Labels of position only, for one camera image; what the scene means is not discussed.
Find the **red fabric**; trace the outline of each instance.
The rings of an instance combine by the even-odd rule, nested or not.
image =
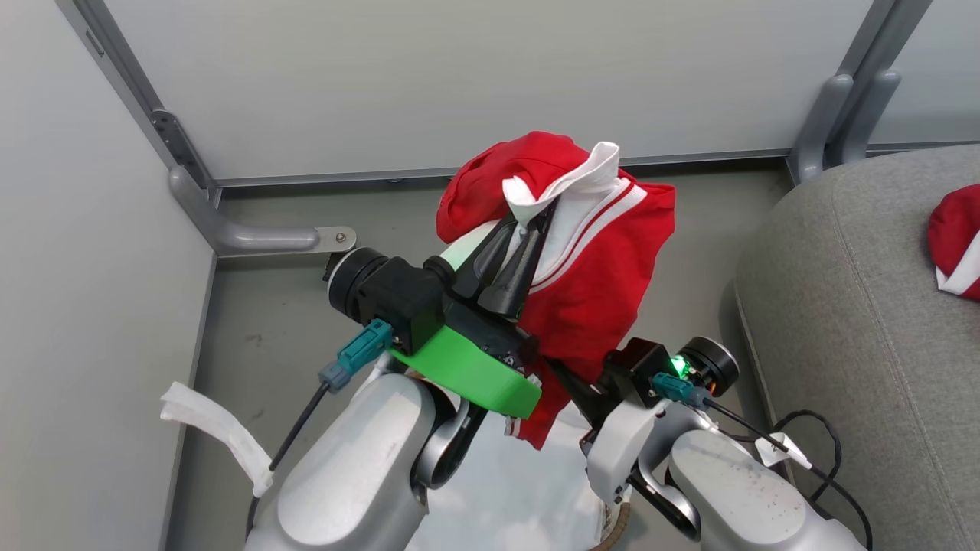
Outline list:
[[[958,189],[939,203],[929,217],[929,251],[936,267],[949,277],[970,242],[980,232],[980,183]],[[962,294],[980,300],[980,279]]]
[[[570,138],[547,132],[499,143],[453,178],[436,215],[436,232],[449,243],[505,216],[505,178],[519,175],[538,197],[588,156]],[[673,187],[639,183],[622,170],[618,175],[632,182],[622,195],[639,185],[646,198],[600,231],[563,275],[532,292],[518,323],[541,340],[542,355],[564,361],[590,382],[596,381],[603,358],[636,321],[657,253],[674,229]],[[532,372],[543,382],[542,396],[517,437],[541,449],[569,398],[543,362]]]

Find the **white tape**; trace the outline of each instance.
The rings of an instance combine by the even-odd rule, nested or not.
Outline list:
[[[790,437],[784,432],[774,432],[769,435],[773,440],[779,442],[789,449],[790,453],[786,453],[783,450],[773,446],[769,442],[765,441],[764,438],[756,440],[756,448],[759,450],[759,458],[762,459],[762,464],[767,467],[772,467],[773,465],[779,463],[780,461],[785,461],[787,459],[792,459],[793,461],[799,463],[809,471],[809,468],[813,464],[807,461],[807,456],[803,455],[800,448],[790,440]]]
[[[252,480],[252,495],[262,497],[272,486],[269,454],[225,408],[179,382],[171,384],[170,390],[160,399],[164,401],[160,419],[196,426],[228,446],[238,465]]]

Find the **gray sofa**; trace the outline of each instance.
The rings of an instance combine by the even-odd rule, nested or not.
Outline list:
[[[844,445],[838,480],[867,512],[875,549],[980,545],[980,303],[936,289],[925,240],[943,196],[977,182],[980,146],[828,171],[777,205],[736,275],[766,414],[829,418]],[[786,430],[830,469],[820,423]],[[818,503],[863,541],[833,490]]]

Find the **green light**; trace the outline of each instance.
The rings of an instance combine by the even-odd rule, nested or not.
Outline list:
[[[671,356],[670,364],[673,365],[674,370],[677,372],[677,376],[684,378],[687,376],[687,372],[691,370],[691,364],[687,363],[687,360],[683,356]]]

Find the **white wall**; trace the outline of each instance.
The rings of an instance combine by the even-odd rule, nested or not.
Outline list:
[[[980,140],[980,2],[936,0],[892,66],[902,74],[871,143]]]
[[[870,0],[106,0],[215,178],[790,148]]]
[[[160,546],[213,254],[51,0],[0,2],[0,548]]]

